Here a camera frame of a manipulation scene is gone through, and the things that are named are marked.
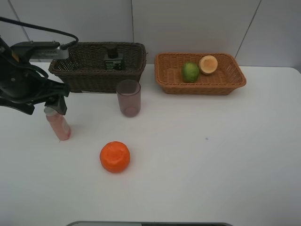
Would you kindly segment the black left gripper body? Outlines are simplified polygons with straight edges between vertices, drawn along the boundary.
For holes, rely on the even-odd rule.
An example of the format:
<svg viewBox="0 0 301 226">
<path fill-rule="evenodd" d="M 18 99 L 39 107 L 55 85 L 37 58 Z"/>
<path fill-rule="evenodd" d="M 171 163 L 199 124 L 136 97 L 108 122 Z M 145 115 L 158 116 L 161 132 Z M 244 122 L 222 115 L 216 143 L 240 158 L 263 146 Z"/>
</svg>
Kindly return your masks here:
<svg viewBox="0 0 301 226">
<path fill-rule="evenodd" d="M 50 80 L 48 73 L 15 53 L 0 40 L 0 96 L 15 103 L 30 103 L 69 95 L 69 87 Z"/>
</svg>

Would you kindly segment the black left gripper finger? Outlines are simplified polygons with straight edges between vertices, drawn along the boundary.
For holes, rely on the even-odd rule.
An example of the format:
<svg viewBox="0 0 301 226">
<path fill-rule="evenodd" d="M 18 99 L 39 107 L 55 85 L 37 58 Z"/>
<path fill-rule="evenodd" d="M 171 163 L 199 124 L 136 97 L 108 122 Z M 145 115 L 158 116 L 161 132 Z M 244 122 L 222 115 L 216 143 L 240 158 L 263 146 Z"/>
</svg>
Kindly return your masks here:
<svg viewBox="0 0 301 226">
<path fill-rule="evenodd" d="M 54 115 L 58 113 L 60 115 L 65 115 L 67 112 L 67 106 L 65 103 L 64 96 L 58 95 L 51 97 L 46 103 L 44 108 L 44 113 L 48 115 Z"/>
<path fill-rule="evenodd" d="M 35 109 L 35 107 L 31 104 L 14 103 L 9 100 L 1 100 L 0 106 L 12 108 L 28 115 L 32 115 Z"/>
</svg>

